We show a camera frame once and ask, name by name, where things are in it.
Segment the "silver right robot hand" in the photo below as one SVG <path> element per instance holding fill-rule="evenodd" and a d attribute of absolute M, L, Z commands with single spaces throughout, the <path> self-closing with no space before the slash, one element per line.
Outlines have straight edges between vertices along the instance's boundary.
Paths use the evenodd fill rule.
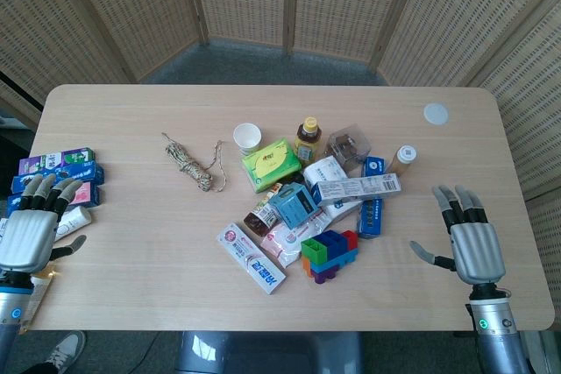
<path fill-rule="evenodd" d="M 409 243 L 424 262 L 456 272 L 468 285 L 494 284 L 506 273 L 498 235 L 479 197 L 457 185 L 432 188 L 449 235 L 452 257 L 436 256 L 418 242 Z"/>

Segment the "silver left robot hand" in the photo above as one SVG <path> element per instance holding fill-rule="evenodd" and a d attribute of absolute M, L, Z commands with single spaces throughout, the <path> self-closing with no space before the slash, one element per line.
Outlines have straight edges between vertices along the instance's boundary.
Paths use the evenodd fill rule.
<path fill-rule="evenodd" d="M 19 208 L 8 218 L 1 239 L 3 271 L 40 272 L 48 262 L 70 256 L 83 246 L 87 239 L 84 235 L 69 245 L 53 246 L 59 222 L 82 184 L 73 178 L 56 182 L 53 174 L 33 176 L 21 194 Z"/>

